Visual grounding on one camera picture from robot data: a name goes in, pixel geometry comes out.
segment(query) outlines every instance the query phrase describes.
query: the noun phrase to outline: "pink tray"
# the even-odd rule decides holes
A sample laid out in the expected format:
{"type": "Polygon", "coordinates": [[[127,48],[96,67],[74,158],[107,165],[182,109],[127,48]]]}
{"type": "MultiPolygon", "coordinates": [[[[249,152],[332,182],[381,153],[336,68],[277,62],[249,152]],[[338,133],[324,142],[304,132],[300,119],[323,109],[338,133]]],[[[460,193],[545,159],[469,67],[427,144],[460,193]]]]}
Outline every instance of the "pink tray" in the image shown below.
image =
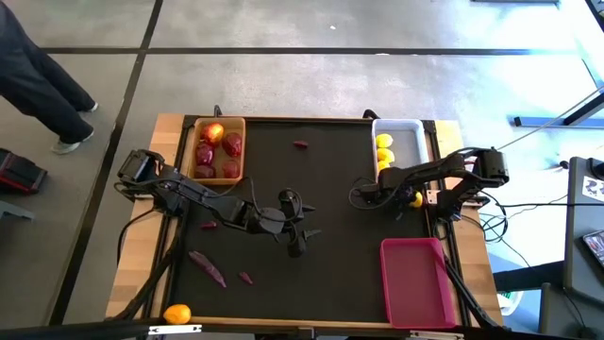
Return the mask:
{"type": "Polygon", "coordinates": [[[456,325],[443,248],[437,239],[386,239],[380,255],[386,313],[394,328],[456,325]]]}

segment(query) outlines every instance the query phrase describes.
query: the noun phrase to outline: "wooden tray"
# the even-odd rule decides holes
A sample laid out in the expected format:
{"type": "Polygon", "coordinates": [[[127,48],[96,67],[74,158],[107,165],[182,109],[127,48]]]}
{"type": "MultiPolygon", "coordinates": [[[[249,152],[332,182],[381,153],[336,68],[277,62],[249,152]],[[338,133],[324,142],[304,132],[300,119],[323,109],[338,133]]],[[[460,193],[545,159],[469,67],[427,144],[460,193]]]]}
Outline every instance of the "wooden tray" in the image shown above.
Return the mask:
{"type": "Polygon", "coordinates": [[[186,152],[192,154],[191,163],[189,164],[189,171],[187,172],[187,176],[196,182],[199,182],[204,185],[233,185],[239,182],[243,178],[243,161],[245,160],[245,120],[242,117],[208,117],[208,118],[199,118],[195,122],[195,130],[193,132],[195,139],[193,140],[193,145],[186,152]],[[225,150],[222,148],[222,145],[216,146],[214,160],[212,162],[212,166],[216,169],[216,178],[195,178],[195,166],[196,157],[195,150],[201,142],[201,133],[205,126],[219,123],[225,128],[224,136],[227,136],[230,132],[237,132],[242,136],[242,155],[240,157],[230,157],[227,155],[225,150]],[[235,160],[239,163],[240,172],[237,178],[221,178],[223,174],[222,164],[228,160],[235,160]]]}

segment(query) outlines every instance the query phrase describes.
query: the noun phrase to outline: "white cable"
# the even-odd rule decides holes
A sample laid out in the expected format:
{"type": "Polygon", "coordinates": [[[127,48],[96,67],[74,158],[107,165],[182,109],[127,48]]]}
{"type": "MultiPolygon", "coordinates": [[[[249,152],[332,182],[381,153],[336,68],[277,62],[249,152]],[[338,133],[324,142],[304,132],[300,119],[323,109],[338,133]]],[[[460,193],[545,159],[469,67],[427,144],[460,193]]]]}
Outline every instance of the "white cable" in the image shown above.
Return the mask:
{"type": "Polygon", "coordinates": [[[542,128],[547,128],[547,127],[549,127],[550,125],[552,125],[552,124],[556,123],[556,122],[557,122],[557,121],[558,121],[560,118],[562,118],[562,117],[564,117],[566,114],[568,114],[568,112],[570,112],[570,111],[574,110],[574,109],[575,109],[577,106],[579,106],[580,104],[582,104],[582,103],[583,103],[585,100],[587,100],[587,99],[588,99],[589,97],[591,97],[592,95],[594,95],[594,94],[598,94],[598,93],[600,92],[600,90],[602,90],[602,89],[604,89],[604,86],[602,86],[602,87],[600,87],[599,89],[597,89],[597,90],[593,91],[592,93],[589,93],[589,95],[587,95],[585,98],[581,99],[581,100],[580,100],[580,101],[579,101],[577,104],[573,105],[573,106],[572,106],[570,109],[566,110],[565,112],[563,112],[563,113],[562,113],[561,115],[559,115],[558,117],[553,118],[552,120],[550,120],[550,121],[548,121],[547,123],[545,123],[545,124],[541,125],[540,127],[537,127],[536,129],[534,129],[533,131],[531,131],[531,132],[527,133],[526,135],[521,136],[521,137],[519,137],[519,138],[516,138],[515,140],[513,140],[513,141],[511,141],[511,142],[509,142],[509,143],[507,143],[507,144],[504,144],[503,146],[498,147],[498,148],[497,148],[497,150],[501,150],[501,149],[502,149],[502,148],[504,148],[504,147],[510,146],[510,145],[512,145],[512,144],[514,144],[514,143],[516,143],[516,142],[518,142],[518,141],[521,141],[521,140],[523,140],[523,139],[527,138],[528,136],[530,136],[531,134],[533,134],[533,133],[535,133],[535,132],[539,131],[540,129],[542,129],[542,128]]]}

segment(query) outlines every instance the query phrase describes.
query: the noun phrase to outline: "red apple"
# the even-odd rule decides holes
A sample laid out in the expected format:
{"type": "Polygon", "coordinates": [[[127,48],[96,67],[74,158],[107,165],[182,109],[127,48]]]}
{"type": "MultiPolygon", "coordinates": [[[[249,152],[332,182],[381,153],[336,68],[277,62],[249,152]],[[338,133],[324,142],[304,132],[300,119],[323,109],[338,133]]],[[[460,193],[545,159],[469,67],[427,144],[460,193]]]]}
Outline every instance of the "red apple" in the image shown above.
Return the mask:
{"type": "Polygon", "coordinates": [[[197,165],[210,165],[214,160],[214,147],[205,142],[200,143],[195,150],[197,165]]]}
{"type": "Polygon", "coordinates": [[[209,145],[217,146],[223,139],[225,128],[218,123],[212,123],[204,127],[201,139],[209,145]]]}
{"type": "Polygon", "coordinates": [[[230,160],[223,163],[223,173],[225,173],[225,179],[236,179],[239,176],[239,164],[237,161],[230,160]]]}
{"type": "Polygon", "coordinates": [[[223,138],[223,149],[230,157],[239,157],[242,155],[243,140],[237,132],[228,133],[223,138]]]}
{"type": "Polygon", "coordinates": [[[216,169],[211,165],[197,165],[195,167],[196,179],[215,179],[216,169]]]}

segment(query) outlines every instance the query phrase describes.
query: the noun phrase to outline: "red chili pepper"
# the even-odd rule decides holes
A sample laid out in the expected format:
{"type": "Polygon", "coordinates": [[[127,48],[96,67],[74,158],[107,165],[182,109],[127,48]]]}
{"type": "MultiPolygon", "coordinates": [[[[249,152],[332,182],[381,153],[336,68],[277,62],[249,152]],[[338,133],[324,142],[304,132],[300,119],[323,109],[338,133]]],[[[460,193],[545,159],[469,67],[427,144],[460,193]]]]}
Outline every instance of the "red chili pepper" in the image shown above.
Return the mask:
{"type": "Polygon", "coordinates": [[[218,282],[223,288],[227,288],[227,283],[225,282],[225,278],[220,274],[218,268],[214,266],[213,263],[208,260],[208,258],[200,253],[199,251],[189,251],[189,257],[191,260],[199,265],[208,275],[210,275],[216,282],[218,282]]]}
{"type": "Polygon", "coordinates": [[[206,222],[201,224],[201,229],[212,230],[218,228],[218,224],[214,221],[206,222]]]}
{"type": "Polygon", "coordinates": [[[252,281],[252,278],[249,277],[249,275],[245,272],[241,272],[239,273],[239,277],[247,284],[249,285],[254,285],[254,282],[252,281]]]}
{"type": "Polygon", "coordinates": [[[295,141],[294,145],[299,148],[308,148],[309,144],[305,141],[295,141]]]}

